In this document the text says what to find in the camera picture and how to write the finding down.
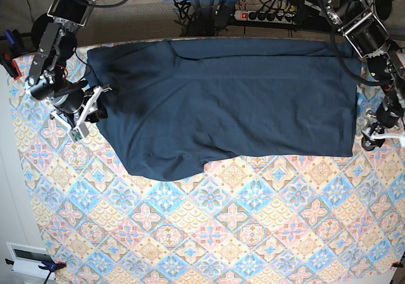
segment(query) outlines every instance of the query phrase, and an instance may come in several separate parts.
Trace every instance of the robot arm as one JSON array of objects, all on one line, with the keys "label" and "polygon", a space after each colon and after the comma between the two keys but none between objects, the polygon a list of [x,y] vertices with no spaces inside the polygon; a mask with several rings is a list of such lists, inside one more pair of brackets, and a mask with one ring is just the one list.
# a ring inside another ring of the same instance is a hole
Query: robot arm
[{"label": "robot arm", "polygon": [[[385,97],[376,113],[369,111],[368,124],[363,129],[362,146],[367,151],[381,147],[385,139],[399,139],[405,147],[405,132],[387,133],[404,124],[405,116],[405,55],[389,39],[389,34],[373,10],[374,1],[318,0],[324,15],[332,26],[331,44],[339,63],[347,74],[365,85],[380,86]],[[336,48],[335,33],[339,32],[352,45],[359,57],[368,65],[376,80],[369,82],[351,73]]]},{"label": "robot arm", "polygon": [[85,25],[92,10],[90,5],[96,0],[81,1],[79,4],[75,0],[55,0],[51,5],[48,16],[53,22],[46,26],[25,80],[26,93],[33,100],[46,100],[55,107],[52,116],[66,127],[74,142],[89,134],[85,121],[95,123],[107,117],[105,107],[97,99],[110,90],[84,90],[86,80],[67,80],[66,61],[77,48],[75,34]]}]

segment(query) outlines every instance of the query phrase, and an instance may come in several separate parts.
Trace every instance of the dark blue t-shirt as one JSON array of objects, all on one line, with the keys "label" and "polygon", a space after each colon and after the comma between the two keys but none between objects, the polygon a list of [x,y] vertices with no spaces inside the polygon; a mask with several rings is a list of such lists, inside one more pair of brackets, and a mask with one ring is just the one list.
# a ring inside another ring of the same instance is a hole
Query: dark blue t-shirt
[{"label": "dark blue t-shirt", "polygon": [[352,155],[356,83],[327,43],[164,40],[93,49],[88,62],[90,85],[116,89],[97,126],[131,175],[179,180],[240,155]]}]

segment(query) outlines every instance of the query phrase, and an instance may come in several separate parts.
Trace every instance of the black cable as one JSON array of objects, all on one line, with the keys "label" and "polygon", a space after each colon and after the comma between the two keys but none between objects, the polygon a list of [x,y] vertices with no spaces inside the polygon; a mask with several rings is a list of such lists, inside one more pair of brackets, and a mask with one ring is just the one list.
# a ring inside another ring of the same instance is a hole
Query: black cable
[{"label": "black cable", "polygon": [[30,4],[30,1],[29,1],[29,0],[27,0],[27,4],[28,4],[28,8],[30,8],[30,16],[31,16],[31,20],[32,20],[32,22],[33,22],[33,23],[35,23],[35,20],[34,20],[34,18],[32,17],[31,4]]},{"label": "black cable", "polygon": [[48,279],[49,279],[49,277],[51,276],[51,273],[52,273],[52,271],[50,271],[50,272],[48,273],[48,276],[46,277],[44,284],[46,284],[46,283],[48,282]]},{"label": "black cable", "polygon": [[277,1],[277,0],[268,0],[267,2],[263,3],[263,5],[261,6],[261,8],[258,9],[256,12],[257,12],[257,13],[261,12],[265,7],[268,8],[268,11],[271,10],[271,9],[273,8],[273,6],[274,6],[274,4],[275,4],[276,1]]},{"label": "black cable", "polygon": [[258,0],[261,4],[262,4],[262,6],[264,5],[265,7],[267,7],[267,8],[269,8],[268,6],[267,6],[267,2],[268,1],[266,1],[266,2],[264,2],[264,1],[262,1],[262,0]]},{"label": "black cable", "polygon": [[82,81],[83,79],[85,79],[86,77],[88,77],[91,73],[93,73],[94,70],[93,70],[93,67],[91,67],[90,64],[86,63],[84,60],[82,60],[82,59],[80,58],[80,56],[79,56],[78,53],[77,53],[77,49],[75,50],[75,54],[76,54],[77,59],[78,59],[80,62],[82,62],[87,68],[89,68],[89,72],[86,73],[86,74],[78,81],[78,82],[80,82],[80,81]]},{"label": "black cable", "polygon": [[106,9],[106,8],[115,8],[115,7],[118,7],[118,6],[122,6],[123,4],[125,4],[129,0],[122,0],[119,3],[116,3],[116,4],[89,4],[89,3],[87,3],[87,2],[85,2],[83,0],[73,0],[73,1],[75,1],[78,4],[82,4],[83,6],[90,7],[90,8],[104,8],[104,9]]},{"label": "black cable", "polygon": [[175,20],[175,23],[182,27],[182,33],[180,34],[180,36],[185,36],[190,30],[191,21],[194,19],[195,13],[191,15],[189,14],[192,8],[190,1],[183,0],[173,2],[178,11],[178,20]]},{"label": "black cable", "polygon": [[[266,15],[267,15],[268,13],[270,13],[270,10],[272,10],[272,9],[276,10],[276,11],[274,12],[274,14],[276,14],[276,15],[278,14],[278,12],[280,12],[280,10],[281,10],[281,8],[282,8],[282,6],[283,6],[283,1],[285,1],[285,0],[280,0],[280,5],[278,5],[278,8],[277,8],[277,9],[276,9],[276,8],[273,8],[273,6],[274,6],[274,4],[276,3],[276,1],[278,1],[278,0],[273,0],[273,2],[272,2],[272,4],[271,4],[270,7],[266,5],[266,7],[268,8],[268,10],[266,11]],[[262,12],[263,9],[264,9],[264,7],[262,6],[259,10],[257,10],[257,13]]]},{"label": "black cable", "polygon": [[323,4],[322,0],[316,0],[319,4],[319,7],[321,8],[323,15],[327,19],[329,25],[332,27],[332,31],[330,32],[330,45],[332,47],[333,52],[336,55],[337,61],[339,62],[339,65],[342,67],[342,69],[346,72],[347,75],[349,75],[352,79],[357,81],[358,83],[362,83],[363,85],[370,86],[370,87],[378,87],[378,86],[385,86],[390,84],[392,81],[391,80],[381,80],[379,82],[370,82],[363,77],[360,77],[357,74],[354,74],[350,69],[346,66],[346,63],[343,60],[342,55],[340,54],[340,51],[337,47],[336,44],[336,26],[333,24],[331,21],[330,17],[327,15],[327,10],[325,8],[325,5]]}]

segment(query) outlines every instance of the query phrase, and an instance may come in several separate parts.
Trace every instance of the power strip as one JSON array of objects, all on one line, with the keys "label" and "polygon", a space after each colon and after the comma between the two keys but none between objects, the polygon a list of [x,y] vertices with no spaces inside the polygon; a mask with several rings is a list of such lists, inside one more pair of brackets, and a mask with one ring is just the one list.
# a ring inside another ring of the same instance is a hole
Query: power strip
[{"label": "power strip", "polygon": [[235,20],[242,22],[260,22],[260,23],[283,23],[288,25],[295,25],[292,21],[291,14],[277,14],[257,12],[257,11],[246,11],[246,10],[236,10],[234,14]]}]

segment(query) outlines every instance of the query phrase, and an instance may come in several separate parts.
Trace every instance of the floral pattern fabric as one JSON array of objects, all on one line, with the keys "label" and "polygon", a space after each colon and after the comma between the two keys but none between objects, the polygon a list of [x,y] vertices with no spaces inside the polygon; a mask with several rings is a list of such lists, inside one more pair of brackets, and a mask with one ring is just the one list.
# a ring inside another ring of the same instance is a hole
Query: floral pattern fabric
[{"label": "floral pattern fabric", "polygon": [[[31,61],[17,60],[23,76]],[[76,57],[67,69],[85,70]],[[95,125],[73,144],[23,81],[8,78],[10,108],[41,237],[67,263],[58,283],[330,283],[405,251],[405,149],[361,148],[378,89],[358,88],[353,157],[237,157],[155,182],[130,176]]]}]

